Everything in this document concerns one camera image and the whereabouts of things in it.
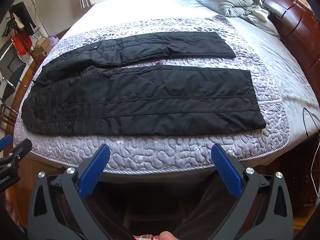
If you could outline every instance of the wooden headboard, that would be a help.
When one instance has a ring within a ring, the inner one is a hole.
[[[282,43],[296,58],[320,103],[320,23],[300,0],[262,0]]]

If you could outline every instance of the plaid fabric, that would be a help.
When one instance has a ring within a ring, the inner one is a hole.
[[[143,235],[143,236],[133,236],[136,240],[159,240],[159,236],[153,235]]]

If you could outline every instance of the chair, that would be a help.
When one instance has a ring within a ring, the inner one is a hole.
[[[18,83],[25,88],[29,87],[30,84],[25,85],[20,80],[27,64],[18,55],[12,40],[8,40],[4,44],[4,46],[0,49],[0,55],[0,73],[2,75],[0,85],[3,83],[3,81],[6,82],[4,93],[2,97],[0,97],[0,129],[4,130],[4,128],[1,127],[1,122],[5,122],[11,126],[14,126],[16,117],[18,116],[18,112],[8,106],[5,101],[15,92]],[[16,117],[12,118],[5,114],[6,109],[14,113]]]

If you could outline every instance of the silver bolt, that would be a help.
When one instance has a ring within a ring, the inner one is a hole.
[[[282,177],[283,177],[282,173],[279,172],[279,171],[276,173],[276,176],[277,176],[277,178],[279,178],[279,179],[282,179]]]
[[[75,173],[75,171],[76,171],[76,169],[73,168],[73,167],[70,167],[70,168],[67,169],[67,173],[68,174],[73,174],[73,173]]]
[[[39,178],[43,178],[44,176],[45,176],[44,171],[41,171],[41,172],[38,173],[38,177]]]
[[[254,174],[254,169],[253,168],[246,168],[245,172],[248,174]]]

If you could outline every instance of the black pants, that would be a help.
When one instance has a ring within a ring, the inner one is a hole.
[[[134,239],[108,205],[105,196],[93,193],[92,197],[85,201],[113,240]],[[236,198],[229,194],[218,172],[214,172],[207,178],[205,192],[198,206],[172,233],[180,240],[207,240],[226,217],[235,201]],[[70,228],[80,232],[67,205],[64,204],[63,208]]]

